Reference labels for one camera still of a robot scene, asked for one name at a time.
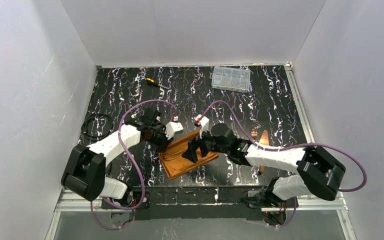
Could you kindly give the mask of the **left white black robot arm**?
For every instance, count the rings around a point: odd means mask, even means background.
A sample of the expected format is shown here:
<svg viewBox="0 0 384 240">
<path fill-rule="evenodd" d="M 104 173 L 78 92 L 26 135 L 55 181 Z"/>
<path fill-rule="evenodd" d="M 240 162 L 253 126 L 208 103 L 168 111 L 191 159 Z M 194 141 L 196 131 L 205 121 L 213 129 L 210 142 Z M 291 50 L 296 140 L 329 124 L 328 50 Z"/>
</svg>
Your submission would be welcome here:
<svg viewBox="0 0 384 240">
<path fill-rule="evenodd" d="M 161 113 L 148 107 L 142 115 L 133 114 L 122 121 L 116 132 L 90 145 L 76 145 L 68 158 L 61 185 L 87 201 L 96 198 L 113 199 L 118 205 L 130 208 L 133 190 L 125 182 L 106 175 L 108 165 L 133 146 L 146 141 L 156 152 L 167 150 L 176 133 L 183 130 L 174 116 L 170 122 L 160 121 Z"/>
</svg>

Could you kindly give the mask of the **orange cloth napkin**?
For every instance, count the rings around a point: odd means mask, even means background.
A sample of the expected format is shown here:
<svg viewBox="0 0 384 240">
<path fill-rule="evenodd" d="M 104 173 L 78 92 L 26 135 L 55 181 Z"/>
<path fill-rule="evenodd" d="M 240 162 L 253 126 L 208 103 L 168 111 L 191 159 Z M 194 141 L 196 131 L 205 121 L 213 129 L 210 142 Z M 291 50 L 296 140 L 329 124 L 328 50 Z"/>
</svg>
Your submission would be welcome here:
<svg viewBox="0 0 384 240">
<path fill-rule="evenodd" d="M 196 151 L 198 156 L 197 163 L 193 163 L 183 157 L 182 154 L 188 149 L 188 141 L 194 139 L 196 135 L 199 135 L 199 130 L 191 132 L 188 135 L 171 142 L 165 152 L 158 153 L 160 163 L 169 180 L 176 179 L 219 157 L 217 152 L 209 152 L 205 157 L 202 157 L 199 149 Z"/>
</svg>

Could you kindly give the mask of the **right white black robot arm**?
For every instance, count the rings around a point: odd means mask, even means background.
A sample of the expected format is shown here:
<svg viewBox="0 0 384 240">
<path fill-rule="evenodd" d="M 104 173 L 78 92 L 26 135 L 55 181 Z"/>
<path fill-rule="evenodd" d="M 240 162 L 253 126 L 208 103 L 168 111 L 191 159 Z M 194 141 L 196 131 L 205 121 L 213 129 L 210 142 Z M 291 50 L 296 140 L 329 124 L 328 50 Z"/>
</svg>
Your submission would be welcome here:
<svg viewBox="0 0 384 240">
<path fill-rule="evenodd" d="M 275 177 L 256 193 L 245 194 L 241 201 L 250 207 L 277 207 L 291 198 L 304 195 L 333 201 L 346 172 L 345 166 L 321 146 L 289 150 L 263 147 L 237 137 L 224 123 L 195 134 L 187 142 L 182 157 L 197 163 L 199 157 L 206 157 L 209 153 L 225 154 L 237 165 L 265 166 L 292 173 L 288 177 Z"/>
</svg>

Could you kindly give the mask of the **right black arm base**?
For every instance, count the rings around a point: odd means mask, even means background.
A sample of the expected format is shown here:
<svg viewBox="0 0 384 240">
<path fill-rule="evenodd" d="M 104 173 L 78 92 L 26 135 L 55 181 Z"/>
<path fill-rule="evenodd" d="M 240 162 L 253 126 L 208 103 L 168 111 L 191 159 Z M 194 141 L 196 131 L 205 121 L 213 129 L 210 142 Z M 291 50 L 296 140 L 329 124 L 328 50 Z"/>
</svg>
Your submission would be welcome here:
<svg viewBox="0 0 384 240">
<path fill-rule="evenodd" d="M 298 200 L 294 197 L 282 200 L 271 191 L 266 193 L 265 188 L 246 191 L 243 195 L 243 200 L 250 208 L 273 208 L 281 212 L 299 206 Z"/>
</svg>

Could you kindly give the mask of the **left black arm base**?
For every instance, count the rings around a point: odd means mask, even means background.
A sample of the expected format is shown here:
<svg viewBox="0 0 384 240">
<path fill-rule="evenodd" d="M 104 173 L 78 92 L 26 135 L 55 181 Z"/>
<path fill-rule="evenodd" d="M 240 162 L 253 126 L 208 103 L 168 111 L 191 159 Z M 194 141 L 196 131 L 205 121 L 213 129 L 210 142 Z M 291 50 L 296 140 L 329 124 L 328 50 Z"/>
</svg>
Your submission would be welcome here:
<svg viewBox="0 0 384 240">
<path fill-rule="evenodd" d="M 121 199 L 110 198 L 109 200 L 113 204 L 119 207 L 123 206 L 126 208 L 130 208 L 135 206 L 138 203 L 138 201 L 141 199 L 141 196 L 142 196 L 142 190 L 138 187 L 135 187 L 130 193 L 125 194 L 123 198 Z M 150 192 L 146 190 L 142 204 L 138 207 L 138 209 L 148 209 L 150 207 L 150 200 L 151 200 Z M 120 210 L 119 208 L 114 207 L 113 205 L 109 204 L 105 200 L 101 201 L 101 208 L 105 210 L 109 210 L 109 209 Z"/>
</svg>

